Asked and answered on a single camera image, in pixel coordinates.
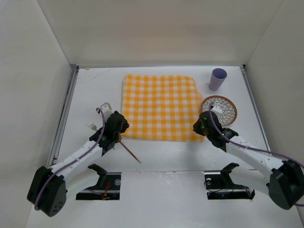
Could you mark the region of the yellow white checkered cloth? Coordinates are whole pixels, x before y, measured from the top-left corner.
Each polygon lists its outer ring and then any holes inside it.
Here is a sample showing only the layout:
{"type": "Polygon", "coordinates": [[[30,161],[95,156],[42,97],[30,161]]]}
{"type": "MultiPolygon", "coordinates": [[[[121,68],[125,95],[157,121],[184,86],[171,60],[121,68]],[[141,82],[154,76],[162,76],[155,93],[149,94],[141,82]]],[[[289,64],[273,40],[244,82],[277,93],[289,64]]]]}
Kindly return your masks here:
{"type": "Polygon", "coordinates": [[[202,95],[188,76],[126,75],[122,115],[130,127],[125,137],[141,140],[201,142],[193,124],[200,114],[202,95]]]}

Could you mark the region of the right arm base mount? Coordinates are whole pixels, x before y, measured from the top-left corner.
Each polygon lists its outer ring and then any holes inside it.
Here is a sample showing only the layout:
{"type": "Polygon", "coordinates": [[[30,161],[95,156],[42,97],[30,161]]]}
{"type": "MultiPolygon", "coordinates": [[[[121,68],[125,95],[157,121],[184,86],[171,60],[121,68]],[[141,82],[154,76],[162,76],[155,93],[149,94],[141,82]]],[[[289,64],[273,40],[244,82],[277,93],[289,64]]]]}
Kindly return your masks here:
{"type": "Polygon", "coordinates": [[[205,172],[204,178],[209,200],[252,200],[255,197],[255,190],[234,184],[228,175],[219,171],[205,172]]]}

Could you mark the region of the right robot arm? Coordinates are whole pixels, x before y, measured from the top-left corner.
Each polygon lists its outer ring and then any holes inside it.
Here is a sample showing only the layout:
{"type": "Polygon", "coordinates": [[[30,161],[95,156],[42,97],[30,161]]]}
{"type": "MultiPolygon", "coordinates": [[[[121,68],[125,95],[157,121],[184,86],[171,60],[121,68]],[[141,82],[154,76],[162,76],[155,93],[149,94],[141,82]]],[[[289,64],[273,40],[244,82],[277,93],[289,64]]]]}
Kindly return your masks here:
{"type": "Polygon", "coordinates": [[[223,128],[211,110],[199,115],[193,131],[207,137],[214,147],[238,157],[263,175],[262,178],[253,174],[229,177],[231,182],[240,185],[244,181],[244,186],[268,195],[282,209],[289,210],[299,205],[298,201],[304,196],[302,163],[276,152],[251,147],[237,132],[223,128]]]}

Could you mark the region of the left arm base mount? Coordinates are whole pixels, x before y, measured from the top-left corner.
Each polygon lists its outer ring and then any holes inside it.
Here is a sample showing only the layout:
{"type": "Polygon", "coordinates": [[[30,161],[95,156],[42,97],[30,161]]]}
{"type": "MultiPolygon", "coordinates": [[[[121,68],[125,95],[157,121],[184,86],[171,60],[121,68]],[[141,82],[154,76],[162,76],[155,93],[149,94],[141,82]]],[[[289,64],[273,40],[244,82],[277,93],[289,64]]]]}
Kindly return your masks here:
{"type": "Polygon", "coordinates": [[[76,195],[76,200],[119,200],[121,173],[110,172],[100,177],[96,185],[82,190],[76,195]]]}

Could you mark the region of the floral patterned ceramic plate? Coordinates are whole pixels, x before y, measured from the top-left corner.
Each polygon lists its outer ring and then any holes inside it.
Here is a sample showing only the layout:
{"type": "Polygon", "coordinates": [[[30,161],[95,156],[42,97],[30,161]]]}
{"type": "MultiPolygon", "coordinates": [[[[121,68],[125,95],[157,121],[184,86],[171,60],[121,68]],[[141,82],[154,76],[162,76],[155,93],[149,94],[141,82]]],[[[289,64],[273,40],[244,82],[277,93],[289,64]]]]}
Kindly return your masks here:
{"type": "Polygon", "coordinates": [[[228,126],[235,122],[238,112],[236,106],[231,100],[220,95],[209,96],[201,104],[201,111],[208,111],[214,104],[220,107],[221,113],[218,115],[218,121],[222,126],[228,126]]]}

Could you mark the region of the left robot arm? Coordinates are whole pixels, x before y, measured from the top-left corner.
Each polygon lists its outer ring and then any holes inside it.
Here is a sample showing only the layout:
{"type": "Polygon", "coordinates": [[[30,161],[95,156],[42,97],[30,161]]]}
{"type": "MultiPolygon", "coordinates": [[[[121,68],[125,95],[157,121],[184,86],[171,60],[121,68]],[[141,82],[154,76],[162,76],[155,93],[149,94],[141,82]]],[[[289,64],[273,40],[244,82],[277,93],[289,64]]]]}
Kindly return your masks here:
{"type": "Polygon", "coordinates": [[[103,126],[80,149],[49,168],[41,166],[36,170],[27,194],[35,210],[52,217],[62,209],[68,196],[96,185],[106,176],[95,161],[120,142],[129,124],[118,111],[104,114],[97,108],[97,112],[102,116],[103,126]]]}

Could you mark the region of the lilac plastic cup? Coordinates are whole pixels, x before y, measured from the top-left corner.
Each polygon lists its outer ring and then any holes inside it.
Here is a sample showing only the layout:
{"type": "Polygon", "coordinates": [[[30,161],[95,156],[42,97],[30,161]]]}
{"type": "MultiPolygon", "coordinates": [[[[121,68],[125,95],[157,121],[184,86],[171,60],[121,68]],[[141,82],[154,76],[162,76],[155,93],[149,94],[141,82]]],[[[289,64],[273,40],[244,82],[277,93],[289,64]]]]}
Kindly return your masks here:
{"type": "Polygon", "coordinates": [[[209,89],[211,91],[218,91],[222,83],[227,78],[227,72],[222,68],[215,68],[212,70],[209,82],[209,89]]]}

